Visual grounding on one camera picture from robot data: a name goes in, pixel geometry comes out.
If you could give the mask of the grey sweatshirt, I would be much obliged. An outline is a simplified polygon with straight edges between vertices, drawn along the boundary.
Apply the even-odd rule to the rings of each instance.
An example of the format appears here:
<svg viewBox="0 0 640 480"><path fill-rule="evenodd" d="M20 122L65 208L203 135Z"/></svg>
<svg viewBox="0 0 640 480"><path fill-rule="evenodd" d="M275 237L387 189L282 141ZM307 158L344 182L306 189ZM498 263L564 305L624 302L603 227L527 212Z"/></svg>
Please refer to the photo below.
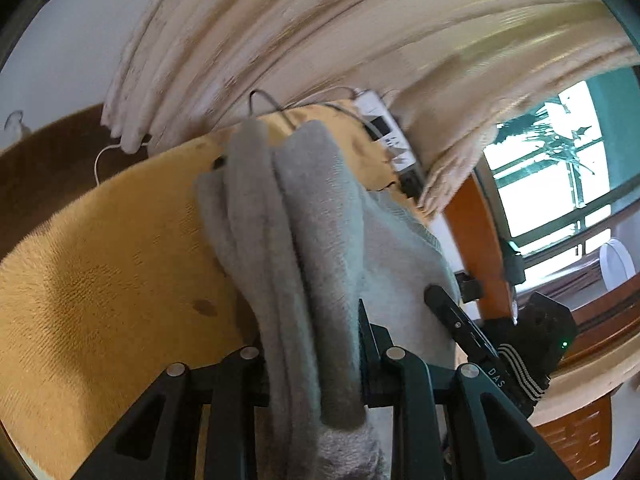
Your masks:
<svg viewBox="0 0 640 480"><path fill-rule="evenodd" d="M224 166L196 181L205 233L252 308L265 351L270 419L259 428L266 479L384 479L390 420L369 414L358 314L427 363L454 342L424 304L458 296L436 237L387 192L356 179L322 122L271 145L256 119L233 133Z"/></svg>

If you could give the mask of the black box on bed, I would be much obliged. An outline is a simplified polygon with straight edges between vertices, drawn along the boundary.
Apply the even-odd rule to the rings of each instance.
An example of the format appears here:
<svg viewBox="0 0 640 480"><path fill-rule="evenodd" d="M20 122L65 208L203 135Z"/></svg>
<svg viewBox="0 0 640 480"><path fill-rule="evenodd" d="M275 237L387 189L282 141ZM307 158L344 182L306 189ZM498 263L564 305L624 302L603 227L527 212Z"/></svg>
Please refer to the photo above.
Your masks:
<svg viewBox="0 0 640 480"><path fill-rule="evenodd" d="M457 280L461 300L464 304L480 300L484 297L483 285L477 278L474 278L473 275L460 271L454 274L454 277Z"/></svg>

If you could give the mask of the wooden headboard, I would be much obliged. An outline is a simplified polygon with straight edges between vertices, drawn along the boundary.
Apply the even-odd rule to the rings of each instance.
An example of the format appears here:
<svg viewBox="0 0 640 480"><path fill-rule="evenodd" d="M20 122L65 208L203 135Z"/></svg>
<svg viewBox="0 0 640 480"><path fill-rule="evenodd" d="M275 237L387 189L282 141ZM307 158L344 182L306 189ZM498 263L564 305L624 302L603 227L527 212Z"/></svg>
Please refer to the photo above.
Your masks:
<svg viewBox="0 0 640 480"><path fill-rule="evenodd" d="M474 174L467 177L444 209L463 269L480 282L478 310L483 320L510 318L511 286L506 281L502 251L485 195Z"/></svg>

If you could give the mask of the yellow paw-print blanket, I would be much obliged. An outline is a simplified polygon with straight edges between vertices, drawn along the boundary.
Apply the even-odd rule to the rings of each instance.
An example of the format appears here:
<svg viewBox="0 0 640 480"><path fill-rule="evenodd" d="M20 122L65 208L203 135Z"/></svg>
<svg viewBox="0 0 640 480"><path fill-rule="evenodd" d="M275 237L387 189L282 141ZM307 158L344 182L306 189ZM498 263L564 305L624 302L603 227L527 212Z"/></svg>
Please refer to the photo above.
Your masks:
<svg viewBox="0 0 640 480"><path fill-rule="evenodd" d="M298 118L326 126L367 191L392 183L384 148L352 118L320 106ZM1 419L50 477L70 478L163 365L212 364L260 339L196 196L233 133L125 171L2 260Z"/></svg>

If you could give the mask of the window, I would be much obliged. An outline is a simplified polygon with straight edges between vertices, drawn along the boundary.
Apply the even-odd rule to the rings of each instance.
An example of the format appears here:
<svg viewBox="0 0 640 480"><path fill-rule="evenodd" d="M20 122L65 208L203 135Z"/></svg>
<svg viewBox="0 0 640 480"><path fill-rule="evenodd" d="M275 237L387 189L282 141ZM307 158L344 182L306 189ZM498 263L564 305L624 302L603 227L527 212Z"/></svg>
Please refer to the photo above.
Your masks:
<svg viewBox="0 0 640 480"><path fill-rule="evenodd" d="M502 122L474 174L517 292L614 237L638 252L638 67L579 81Z"/></svg>

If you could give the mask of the white power strip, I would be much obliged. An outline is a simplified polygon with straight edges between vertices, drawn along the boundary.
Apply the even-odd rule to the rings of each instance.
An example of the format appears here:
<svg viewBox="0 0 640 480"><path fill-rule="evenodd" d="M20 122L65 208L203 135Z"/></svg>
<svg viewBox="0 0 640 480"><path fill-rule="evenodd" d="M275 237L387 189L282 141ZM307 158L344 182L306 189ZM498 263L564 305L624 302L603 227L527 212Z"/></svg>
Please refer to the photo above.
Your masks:
<svg viewBox="0 0 640 480"><path fill-rule="evenodd" d="M384 148L401 192L417 200L424 188L424 172L400 125L373 90L358 93L354 105L370 138Z"/></svg>

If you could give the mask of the beige curtain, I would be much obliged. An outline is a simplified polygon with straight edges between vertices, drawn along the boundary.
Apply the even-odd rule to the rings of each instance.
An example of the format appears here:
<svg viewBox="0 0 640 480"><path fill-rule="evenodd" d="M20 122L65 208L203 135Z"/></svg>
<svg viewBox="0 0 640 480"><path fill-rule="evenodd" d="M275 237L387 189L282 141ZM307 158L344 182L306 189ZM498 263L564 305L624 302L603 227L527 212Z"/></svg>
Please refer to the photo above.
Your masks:
<svg viewBox="0 0 640 480"><path fill-rule="evenodd" d="M601 0L150 0L102 122L161 153L246 112L316 91L372 89L400 120L439 214L496 127L639 53Z"/></svg>

